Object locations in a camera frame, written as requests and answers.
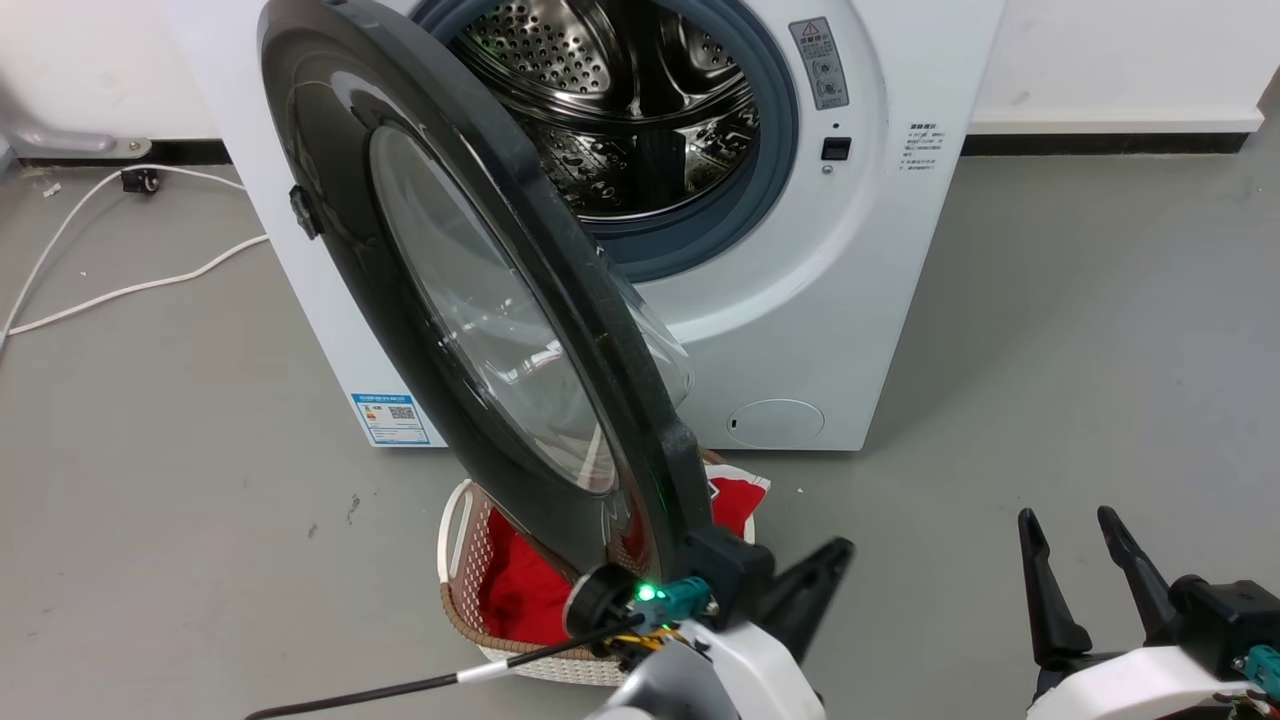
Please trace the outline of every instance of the washing machine door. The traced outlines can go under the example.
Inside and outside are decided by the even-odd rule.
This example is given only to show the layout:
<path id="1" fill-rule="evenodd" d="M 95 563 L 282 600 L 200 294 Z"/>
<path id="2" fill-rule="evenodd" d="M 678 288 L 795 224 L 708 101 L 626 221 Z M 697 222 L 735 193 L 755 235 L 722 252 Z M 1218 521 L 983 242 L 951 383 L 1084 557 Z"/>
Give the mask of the washing machine door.
<path id="1" fill-rule="evenodd" d="M 666 579 L 681 537 L 710 521 L 654 363 L 678 345 L 531 142 L 381 5 L 271 0 L 261 28 L 300 223 L 472 479 L 566 577 L 608 559 Z"/>

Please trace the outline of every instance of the cable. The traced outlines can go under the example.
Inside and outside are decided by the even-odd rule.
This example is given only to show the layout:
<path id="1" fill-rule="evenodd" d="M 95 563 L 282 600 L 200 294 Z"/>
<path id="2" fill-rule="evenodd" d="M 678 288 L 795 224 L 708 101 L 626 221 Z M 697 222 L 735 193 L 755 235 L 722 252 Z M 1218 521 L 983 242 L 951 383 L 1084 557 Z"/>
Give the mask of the cable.
<path id="1" fill-rule="evenodd" d="M 372 700 L 383 700 L 388 697 L 416 693 L 421 691 L 430 691 L 435 688 L 443 688 L 445 685 L 479 683 L 483 680 L 489 680 L 492 678 L 500 678 L 502 675 L 509 674 L 509 671 L 513 667 L 518 667 L 529 662 L 543 660 L 544 657 L 550 657 L 553 655 L 559 655 L 566 650 L 573 650 L 576 647 L 582 647 L 584 644 L 591 644 L 594 642 L 608 639 L 613 635 L 617 635 L 618 633 L 635 628 L 643 621 L 644 621 L 643 615 L 632 615 L 627 620 L 618 623 L 617 625 L 613 625 L 611 628 L 604 628 L 594 633 L 588 633 L 582 637 L 572 638 L 568 642 L 544 647 L 534 652 L 526 652 L 524 655 L 508 657 L 507 660 L 488 662 L 485 665 L 477 665 L 467 670 L 449 673 L 448 675 L 438 675 L 435 678 L 428 678 L 425 680 L 415 680 L 412 683 L 402 683 L 399 685 L 389 685 L 374 691 L 365 691 L 360 693 L 330 697 L 326 700 L 314 700 L 311 702 L 300 702 L 297 705 L 283 705 L 280 707 L 269 707 L 266 710 L 259 710 L 257 712 L 248 715 L 247 717 L 244 717 L 244 720 L 268 720 L 269 717 L 285 717 L 288 715 L 301 715 L 303 712 L 315 712 L 317 710 L 330 710 L 333 707 L 358 705 L 361 702 L 369 702 Z"/>
<path id="2" fill-rule="evenodd" d="M 120 288 L 120 290 L 109 292 L 109 293 L 106 293 L 106 295 L 104 295 L 101 297 L 95 297 L 93 300 L 90 300 L 87 302 L 81 302 L 79 305 L 77 305 L 74 307 L 68 307 L 67 310 L 63 310 L 61 313 L 56 313 L 54 315 L 50 315 L 50 316 L 47 316 L 47 318 L 45 318 L 42 320 L 36 320 L 35 323 L 27 323 L 26 325 L 19 325 L 17 328 L 13 328 L 12 331 L 9 331 L 9 337 L 13 337 L 15 334 L 22 334 L 22 333 L 26 333 L 26 332 L 31 332 L 31 331 L 37 329 L 37 328 L 42 328 L 45 325 L 56 323 L 58 320 L 61 320 L 63 318 L 70 318 L 72 315 L 76 315 L 77 313 L 83 313 L 84 310 L 88 310 L 90 307 L 93 307 L 96 305 L 101 305 L 101 304 L 106 302 L 108 300 L 115 300 L 116 297 L 122 297 L 122 296 L 131 295 L 131 293 L 134 293 L 134 292 L 138 292 L 138 291 L 143 291 L 143 290 L 151 290 L 154 287 L 163 287 L 163 286 L 166 286 L 166 284 L 175 284 L 175 283 L 180 283 L 180 282 L 193 281 L 193 279 L 198 278 L 200 275 L 207 273 L 209 270 L 212 270 L 218 265 L 221 265 L 232 255 L 236 255 L 237 252 L 241 252 L 242 250 L 248 250 L 250 247 L 253 247 L 255 245 L 257 245 L 260 242 L 265 242 L 266 240 L 268 240 L 268 236 L 265 236 L 265 234 L 260 234 L 257 237 L 252 237 L 252 238 L 246 240 L 244 242 L 237 245 L 236 247 L 232 247 L 227 252 L 223 252 L 218 258 L 214 258 L 212 260 L 210 260 L 209 263 L 206 263 L 204 266 L 201 266 L 198 270 L 193 270 L 193 272 L 187 273 L 184 275 L 174 275 L 172 278 L 165 278 L 163 281 L 145 282 L 142 284 L 134 284 L 134 286 L 129 286 L 129 287 L 125 287 L 125 288 Z"/>
<path id="3" fill-rule="evenodd" d="M 114 173 L 106 176 L 105 178 L 99 181 L 99 183 L 95 184 L 92 190 L 86 192 L 84 197 L 81 197 L 79 202 L 77 202 L 74 208 L 72 208 L 72 211 L 67 215 L 67 219 L 63 220 L 63 224 L 58 227 L 58 232 L 54 233 L 54 238 L 49 241 L 49 245 L 45 246 L 45 251 L 40 254 L 40 258 L 36 260 L 36 266 L 31 269 L 31 274 L 27 275 L 27 282 L 23 283 L 22 291 L 18 292 L 18 300 L 13 304 L 13 310 L 9 311 L 9 319 L 5 320 L 4 329 L 0 329 L 0 352 L 4 352 L 4 345 L 9 340 L 9 336 L 12 334 L 13 331 L 13 322 L 18 318 L 18 313 L 22 311 L 22 306 L 27 301 L 27 295 L 31 292 L 31 286 L 35 284 L 36 277 L 40 274 L 40 269 L 45 266 L 45 260 L 49 259 L 49 252 L 52 251 L 55 245 L 58 245 L 58 240 L 63 237 L 63 232 L 67 231 L 67 225 L 70 224 L 72 218 L 74 218 L 76 214 L 79 213 L 82 208 L 84 208 L 84 204 L 88 202 L 90 197 L 93 197 L 93 195 L 96 195 L 97 191 L 106 187 L 106 183 L 114 181 L 115 178 L 120 177 L 120 174 L 128 170 L 165 170 L 169 173 L 178 173 L 182 176 L 211 179 L 215 182 L 220 182 L 225 186 L 234 187 L 236 190 L 244 190 L 243 184 L 239 184 L 238 182 L 232 182 L 227 178 L 220 178 L 218 176 L 212 176 L 209 173 L 201 173 L 198 170 L 188 170 L 186 168 L 170 168 L 168 165 L 152 165 L 152 164 L 129 165 L 128 168 L 120 168 L 119 170 L 115 170 Z"/>

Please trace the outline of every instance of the basket handle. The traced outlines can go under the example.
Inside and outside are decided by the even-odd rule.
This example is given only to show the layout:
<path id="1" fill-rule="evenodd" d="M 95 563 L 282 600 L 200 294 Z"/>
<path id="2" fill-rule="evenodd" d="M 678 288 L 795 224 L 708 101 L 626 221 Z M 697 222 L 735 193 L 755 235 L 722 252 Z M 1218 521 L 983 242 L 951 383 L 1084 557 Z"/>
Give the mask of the basket handle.
<path id="1" fill-rule="evenodd" d="M 440 515 L 440 530 L 435 539 L 435 570 L 440 575 L 440 583 L 448 583 L 453 579 L 457 573 L 457 555 L 458 551 L 466 544 L 463 536 L 466 534 L 466 525 L 458 532 L 458 536 L 452 534 L 452 529 L 458 527 L 458 521 L 471 511 L 471 480 L 462 480 L 458 487 L 453 488 L 453 495 L 449 496 L 449 501 L 444 503 L 444 512 Z"/>

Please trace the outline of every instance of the gray floor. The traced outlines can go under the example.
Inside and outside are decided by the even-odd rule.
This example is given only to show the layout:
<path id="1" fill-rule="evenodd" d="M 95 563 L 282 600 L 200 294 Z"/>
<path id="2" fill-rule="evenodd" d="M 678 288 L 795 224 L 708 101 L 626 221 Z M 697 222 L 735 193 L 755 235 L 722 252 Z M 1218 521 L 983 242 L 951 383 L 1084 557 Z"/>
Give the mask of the gray floor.
<path id="1" fill-rule="evenodd" d="M 1280 588 L 1277 155 L 1272 123 L 1233 158 L 961 163 L 868 450 L 733 456 L 776 482 L 759 539 L 783 561 L 860 547 L 806 664 L 832 717 L 1021 715 L 1027 505 L 1103 650 L 1140 630 L 1100 503 L 1169 577 Z M 0 307 L 99 177 L 0 186 Z M 187 178 L 74 228 L 26 319 L 259 232 Z M 0 716 L 225 720 L 480 661 L 434 573 L 462 475 L 365 443 L 265 246 L 14 338 Z M 511 679 L 326 717 L 563 719 L 602 697 Z"/>

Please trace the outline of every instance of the sticker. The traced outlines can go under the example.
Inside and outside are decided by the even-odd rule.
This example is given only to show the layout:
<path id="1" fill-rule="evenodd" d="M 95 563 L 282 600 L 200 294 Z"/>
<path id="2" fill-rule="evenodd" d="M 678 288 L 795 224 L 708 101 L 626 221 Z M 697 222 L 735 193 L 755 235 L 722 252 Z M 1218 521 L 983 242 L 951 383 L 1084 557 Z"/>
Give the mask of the sticker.
<path id="1" fill-rule="evenodd" d="M 800 20 L 787 27 L 791 28 L 791 37 L 795 38 L 796 49 L 800 50 L 804 70 L 809 74 L 813 104 L 819 110 L 849 105 L 845 67 L 840 64 L 836 37 L 831 35 L 827 18 Z"/>
<path id="2" fill-rule="evenodd" d="M 947 133 L 938 129 L 938 123 L 911 123 L 906 128 L 906 142 L 902 155 L 897 159 L 900 170 L 932 170 L 942 158 L 942 145 Z"/>
<path id="3" fill-rule="evenodd" d="M 431 445 L 413 398 L 407 395 L 352 395 L 374 445 Z"/>

